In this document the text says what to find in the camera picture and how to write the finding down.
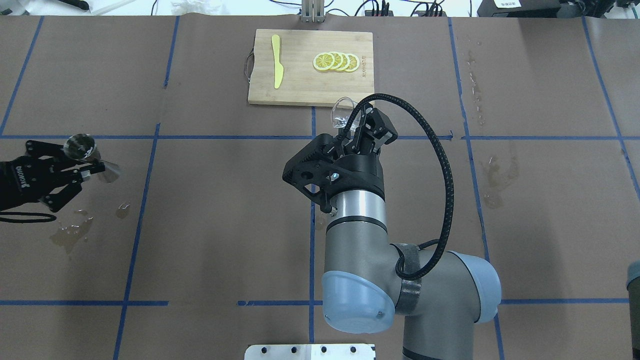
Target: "wooden cutting board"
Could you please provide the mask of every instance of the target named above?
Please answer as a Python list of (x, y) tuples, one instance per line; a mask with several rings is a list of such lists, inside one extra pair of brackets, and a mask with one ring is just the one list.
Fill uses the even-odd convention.
[[(284, 66), (278, 89), (273, 87), (274, 34), (280, 35), (280, 63)], [(314, 58), (328, 51), (357, 55), (360, 68), (350, 73), (316, 70)], [(374, 93), (372, 33), (258, 29), (253, 52), (250, 104), (333, 106), (344, 96), (358, 102)]]

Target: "brown table surface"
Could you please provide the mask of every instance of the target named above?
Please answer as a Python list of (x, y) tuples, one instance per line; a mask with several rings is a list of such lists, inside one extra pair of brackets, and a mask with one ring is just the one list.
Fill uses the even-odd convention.
[[(192, 14), (0, 18), (2, 160), (29, 138), (90, 133), (124, 170), (84, 184), (59, 224), (0, 223), (1, 359), (242, 359), (247, 345), (313, 341), (400, 358), (401, 317), (370, 336), (322, 319), (328, 217), (280, 176), (335, 131), (327, 108), (247, 103), (257, 28), (374, 33), (376, 91), (444, 139), (449, 248), (500, 274), (476, 359), (630, 358), (640, 22)], [(436, 158), (413, 119), (380, 108), (402, 136), (381, 156), (390, 239), (435, 238)], [(70, 225), (81, 234), (61, 240)]]

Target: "knife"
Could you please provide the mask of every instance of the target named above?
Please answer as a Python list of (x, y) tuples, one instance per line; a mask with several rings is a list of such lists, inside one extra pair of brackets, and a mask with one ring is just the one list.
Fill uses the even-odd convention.
[(271, 45), (273, 46), (273, 63), (275, 64), (275, 76), (273, 87), (279, 88), (282, 84), (282, 76), (284, 75), (284, 66), (280, 63), (280, 36), (273, 35), (271, 37)]

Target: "lime slice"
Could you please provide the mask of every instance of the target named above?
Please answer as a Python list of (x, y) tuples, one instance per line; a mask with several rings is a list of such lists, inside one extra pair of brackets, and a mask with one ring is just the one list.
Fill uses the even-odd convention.
[(335, 56), (332, 53), (319, 53), (314, 58), (314, 68), (319, 71), (327, 71), (333, 66)]
[(344, 72), (354, 72), (358, 70), (358, 68), (360, 67), (360, 58), (355, 56), (354, 54), (346, 54), (346, 56), (350, 61), (349, 66), (344, 69)]
[(347, 54), (342, 54), (342, 53), (340, 54), (340, 56), (344, 58), (344, 63), (342, 64), (341, 67), (339, 67), (339, 68), (337, 68), (335, 70), (336, 71), (345, 71), (349, 67), (349, 64), (351, 63), (351, 57), (347, 56)]
[(335, 58), (335, 60), (333, 61), (333, 66), (331, 66), (332, 70), (335, 70), (339, 67), (342, 67), (342, 64), (344, 63), (344, 58), (342, 57), (342, 55), (344, 55), (343, 53), (338, 53), (337, 51), (332, 51), (331, 54), (333, 55), (333, 57)]

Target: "light blue cap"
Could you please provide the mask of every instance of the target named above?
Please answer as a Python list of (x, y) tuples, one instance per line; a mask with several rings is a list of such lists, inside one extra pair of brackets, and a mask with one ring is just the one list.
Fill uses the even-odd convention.
[(640, 260), (631, 263), (627, 269), (627, 287), (629, 287), (629, 283), (637, 277), (640, 277)]
[(455, 251), (449, 252), (462, 260), (476, 284), (480, 297), (480, 317), (476, 322), (483, 323), (493, 320), (493, 317), (498, 313), (498, 305), (502, 301), (502, 287), (498, 273), (485, 259), (458, 254)]
[(322, 287), (324, 319), (334, 329), (374, 334), (393, 324), (394, 302), (373, 282), (332, 270), (322, 276)]

